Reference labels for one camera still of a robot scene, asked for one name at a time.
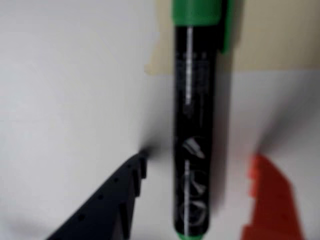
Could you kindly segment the dark navy gripper finger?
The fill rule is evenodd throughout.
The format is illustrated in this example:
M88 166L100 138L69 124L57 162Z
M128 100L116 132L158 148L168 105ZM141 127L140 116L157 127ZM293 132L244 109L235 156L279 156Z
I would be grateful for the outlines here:
M130 157L48 239L128 240L147 160L146 150Z

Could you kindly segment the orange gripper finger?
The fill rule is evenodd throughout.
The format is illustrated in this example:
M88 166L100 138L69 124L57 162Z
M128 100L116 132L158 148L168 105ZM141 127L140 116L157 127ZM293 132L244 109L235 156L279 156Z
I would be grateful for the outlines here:
M275 164L255 154L248 172L250 196L255 199L250 223L242 240L303 240L292 185Z

